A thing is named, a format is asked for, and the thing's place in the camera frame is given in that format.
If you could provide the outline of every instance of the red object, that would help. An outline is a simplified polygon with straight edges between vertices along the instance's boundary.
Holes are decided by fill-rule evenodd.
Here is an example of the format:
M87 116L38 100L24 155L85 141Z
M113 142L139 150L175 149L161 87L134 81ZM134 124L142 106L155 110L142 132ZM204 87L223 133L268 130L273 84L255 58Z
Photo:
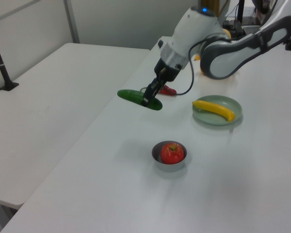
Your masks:
M184 150L177 143L167 143L161 150L161 161L164 164L176 164L184 159Z
M177 95L177 92L175 89L172 89L172 88L168 87L167 85L165 85L163 87L163 89L159 92L159 94L168 95L168 96L175 96L175 95Z

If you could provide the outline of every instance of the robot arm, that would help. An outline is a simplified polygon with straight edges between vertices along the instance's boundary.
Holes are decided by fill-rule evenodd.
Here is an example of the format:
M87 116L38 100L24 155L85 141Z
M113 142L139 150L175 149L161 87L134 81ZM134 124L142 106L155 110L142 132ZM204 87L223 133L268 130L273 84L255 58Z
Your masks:
M279 0L273 14L256 33L241 40L216 42L201 51L201 69L213 79L224 79L241 66L291 36L291 0Z
M176 78L189 62L191 51L200 54L200 66L206 76L224 79L290 36L291 0L278 0L267 23L238 41L229 40L213 12L191 7L161 50L161 58L154 68L157 77L147 87L142 104L147 106L166 82Z

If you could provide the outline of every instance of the light green plate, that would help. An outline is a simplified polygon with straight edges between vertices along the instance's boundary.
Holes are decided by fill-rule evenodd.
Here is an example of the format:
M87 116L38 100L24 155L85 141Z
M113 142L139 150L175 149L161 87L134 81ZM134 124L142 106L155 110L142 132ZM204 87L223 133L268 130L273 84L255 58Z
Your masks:
M198 100L204 100L212 103L217 103L232 110L235 114L235 119L228 122L227 119L219 114L209 112L207 110L199 109L193 106L193 114L195 117L210 125L228 125L234 123L242 116L242 107L234 99L226 96L204 96Z

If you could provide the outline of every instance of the black pole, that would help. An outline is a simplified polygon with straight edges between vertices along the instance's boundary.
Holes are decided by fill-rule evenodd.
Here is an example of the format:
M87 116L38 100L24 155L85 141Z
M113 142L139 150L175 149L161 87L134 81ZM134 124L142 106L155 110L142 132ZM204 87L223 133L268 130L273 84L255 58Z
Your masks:
M11 81L8 71L6 70L4 62L2 60L1 54L0 54L0 71L5 82L4 88L2 88L2 90L11 91L12 89L18 86L18 83L14 83Z
M239 0L237 20L240 23L243 22L243 8L244 8L244 0Z

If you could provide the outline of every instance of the banana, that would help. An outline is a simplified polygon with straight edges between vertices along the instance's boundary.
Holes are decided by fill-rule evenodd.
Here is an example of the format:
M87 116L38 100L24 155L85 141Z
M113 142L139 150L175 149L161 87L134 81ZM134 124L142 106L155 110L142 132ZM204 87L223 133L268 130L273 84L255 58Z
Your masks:
M228 122L232 122L235 119L235 114L232 110L221 106L216 103L211 103L203 100L195 100L192 102L196 108L204 109L219 115L224 116Z

